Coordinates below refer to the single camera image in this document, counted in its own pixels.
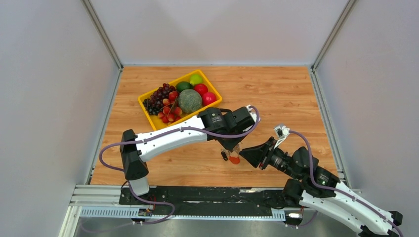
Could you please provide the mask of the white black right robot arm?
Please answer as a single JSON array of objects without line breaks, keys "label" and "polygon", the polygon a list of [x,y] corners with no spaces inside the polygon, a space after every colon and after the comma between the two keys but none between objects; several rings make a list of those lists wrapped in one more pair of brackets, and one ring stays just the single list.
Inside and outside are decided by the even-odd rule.
[{"label": "white black right robot arm", "polygon": [[386,211],[351,190],[337,176],[318,165],[305,147],[292,155],[276,146],[270,137],[265,143],[239,152],[253,167],[272,166],[290,176],[283,191],[283,202],[300,205],[323,213],[350,228],[360,237],[400,237],[398,228],[403,215]]}]

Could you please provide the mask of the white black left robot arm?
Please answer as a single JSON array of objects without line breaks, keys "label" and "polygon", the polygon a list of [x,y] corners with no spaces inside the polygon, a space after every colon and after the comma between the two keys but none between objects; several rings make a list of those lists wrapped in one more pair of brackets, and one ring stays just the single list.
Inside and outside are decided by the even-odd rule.
[{"label": "white black left robot arm", "polygon": [[125,179],[132,189],[132,198],[146,204],[151,198],[147,178],[147,162],[154,157],[186,145],[218,141],[232,151],[260,122],[258,110],[251,106],[235,111],[209,107],[197,115],[174,126],[149,133],[123,133],[120,153]]}]

